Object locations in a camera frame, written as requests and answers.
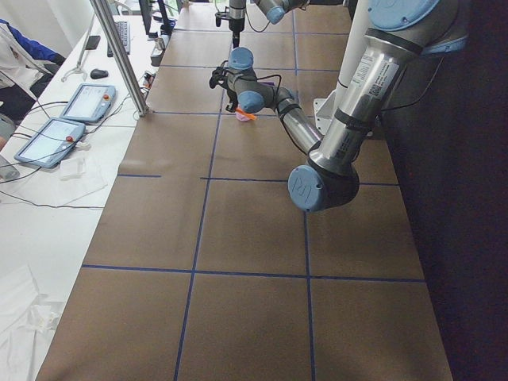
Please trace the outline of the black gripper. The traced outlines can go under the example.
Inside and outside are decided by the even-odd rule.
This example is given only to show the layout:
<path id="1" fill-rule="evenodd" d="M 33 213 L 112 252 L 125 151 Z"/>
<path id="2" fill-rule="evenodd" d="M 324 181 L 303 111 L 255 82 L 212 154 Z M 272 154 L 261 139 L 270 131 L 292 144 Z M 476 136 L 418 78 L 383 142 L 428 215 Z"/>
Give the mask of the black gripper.
<path id="1" fill-rule="evenodd" d="M 245 0 L 230 0 L 229 4 L 223 10 L 217 10 L 215 13 L 215 23 L 217 27 L 221 26 L 222 21 L 229 23 L 229 29 L 233 32 L 233 47 L 240 46 L 240 36 L 244 30 L 246 16 Z"/>
<path id="2" fill-rule="evenodd" d="M 226 90 L 226 94 L 229 97 L 229 104 L 226 106 L 226 110 L 228 112 L 235 111 L 235 104 L 238 103 L 237 93 L 231 88 L 228 84 L 228 74 L 229 69 L 227 67 L 218 66 L 216 67 L 211 74 L 209 80 L 209 87 L 214 89 L 215 87 L 221 87 Z"/>

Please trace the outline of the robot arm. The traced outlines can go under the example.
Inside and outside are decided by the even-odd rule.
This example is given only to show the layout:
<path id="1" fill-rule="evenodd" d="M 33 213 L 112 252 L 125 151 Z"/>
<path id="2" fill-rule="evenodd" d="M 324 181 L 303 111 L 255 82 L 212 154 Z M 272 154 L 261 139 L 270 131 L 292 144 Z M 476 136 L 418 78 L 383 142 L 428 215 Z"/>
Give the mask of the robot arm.
<path id="1" fill-rule="evenodd" d="M 286 13 L 295 9 L 302 9 L 310 4 L 310 1 L 287 1 L 287 0 L 261 0 L 254 1 L 267 18 L 268 24 L 279 23 Z M 245 19 L 248 18 L 247 2 L 245 0 L 232 0 L 223 10 L 217 10 L 214 15 L 217 27 L 225 21 L 232 33 L 233 48 L 238 48 L 241 42 L 241 33 L 244 31 Z"/>
<path id="2" fill-rule="evenodd" d="M 352 19 L 332 112 L 325 131 L 302 111 L 293 94 L 264 83 L 253 69 L 252 52 L 235 47 L 216 67 L 210 86 L 229 96 L 228 111 L 273 110 L 307 160 L 288 178 L 293 203 L 307 212 L 342 206 L 359 189 L 353 166 L 375 118 L 407 65 L 421 56 L 461 50 L 468 38 L 468 1 L 360 1 Z"/>

